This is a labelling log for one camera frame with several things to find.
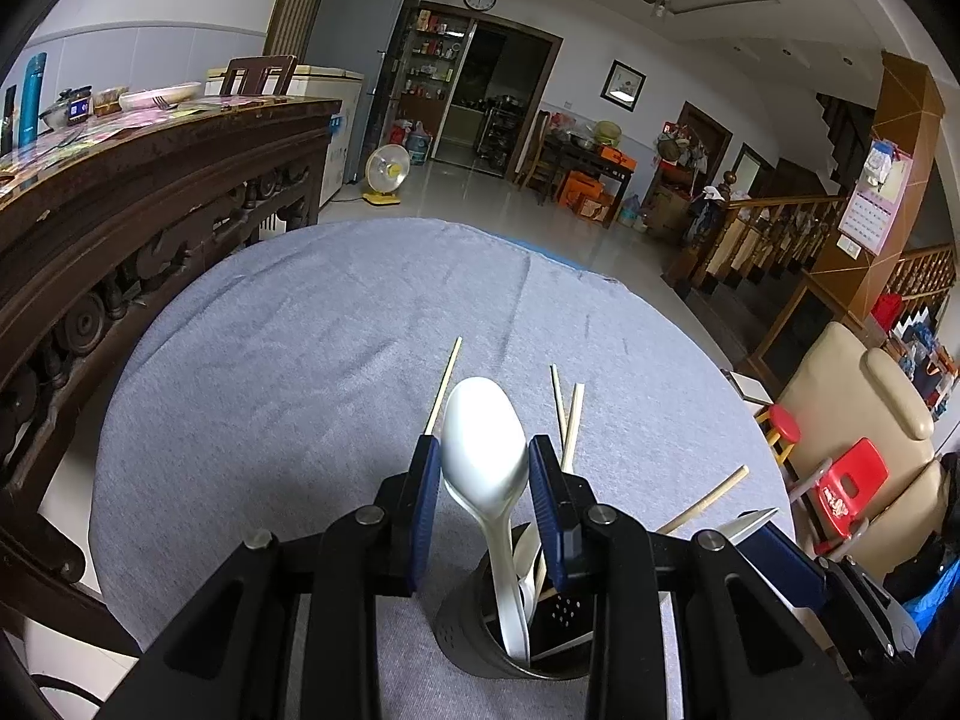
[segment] white bowl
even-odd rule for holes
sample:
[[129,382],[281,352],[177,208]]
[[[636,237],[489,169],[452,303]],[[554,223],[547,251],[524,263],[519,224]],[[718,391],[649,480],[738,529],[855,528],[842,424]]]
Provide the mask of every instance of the white bowl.
[[158,108],[154,98],[163,98],[168,105],[176,105],[184,100],[192,100],[203,93],[203,84],[198,81],[167,86],[163,89],[148,89],[146,92],[128,92],[120,95],[120,107],[125,111],[140,111],[145,108]]

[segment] round table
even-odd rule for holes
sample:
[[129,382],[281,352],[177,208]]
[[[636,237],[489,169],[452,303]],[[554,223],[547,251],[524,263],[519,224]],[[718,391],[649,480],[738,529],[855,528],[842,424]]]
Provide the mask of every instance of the round table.
[[[623,285],[438,220],[331,223],[239,252],[178,296],[110,402],[90,523],[110,610],[146,647],[255,528],[323,530],[408,466],[454,338],[453,383],[496,380],[528,436],[560,445],[548,366],[585,382],[575,470],[651,530],[741,464],[750,476],[681,529],[776,506],[762,432],[709,358]],[[532,519],[525,493],[512,522]],[[442,489],[424,586],[377,599],[389,718],[582,717],[587,681],[480,680],[430,623],[485,552]],[[664,615],[670,709],[682,714]]]

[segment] white freezer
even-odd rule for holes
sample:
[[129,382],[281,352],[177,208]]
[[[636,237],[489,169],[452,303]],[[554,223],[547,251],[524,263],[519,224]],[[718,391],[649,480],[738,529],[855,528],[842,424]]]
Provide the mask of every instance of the white freezer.
[[[227,68],[214,68],[206,72],[207,95],[219,95]],[[242,76],[238,76],[233,91],[236,93]],[[272,94],[277,78],[267,77],[264,92]],[[290,81],[288,95],[309,98],[333,98],[342,100],[339,117],[330,121],[333,130],[330,146],[326,150],[326,165],[323,168],[323,184],[320,185],[320,205],[330,200],[344,185],[344,167],[347,164],[347,149],[350,145],[350,132],[353,129],[353,116],[357,108],[357,98],[363,87],[363,76],[339,68],[320,68],[311,65],[298,65]]]

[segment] utensil holder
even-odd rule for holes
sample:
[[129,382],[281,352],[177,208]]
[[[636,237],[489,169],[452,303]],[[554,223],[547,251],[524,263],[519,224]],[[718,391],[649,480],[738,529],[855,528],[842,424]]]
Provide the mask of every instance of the utensil holder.
[[[512,539],[526,528],[517,526]],[[538,605],[530,629],[530,666],[516,664],[499,638],[490,555],[443,599],[433,621],[440,651],[461,671],[487,680],[576,680],[589,673],[590,642],[548,656],[536,655],[593,629],[592,594],[560,594]]]

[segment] framed picture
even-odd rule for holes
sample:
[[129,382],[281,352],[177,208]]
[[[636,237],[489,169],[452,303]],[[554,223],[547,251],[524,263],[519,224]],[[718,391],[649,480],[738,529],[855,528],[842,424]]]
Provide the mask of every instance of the framed picture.
[[637,98],[640,96],[640,90],[643,88],[643,82],[646,79],[647,76],[639,71],[627,67],[623,62],[614,60],[600,97],[619,105],[621,108],[632,111],[637,107]]

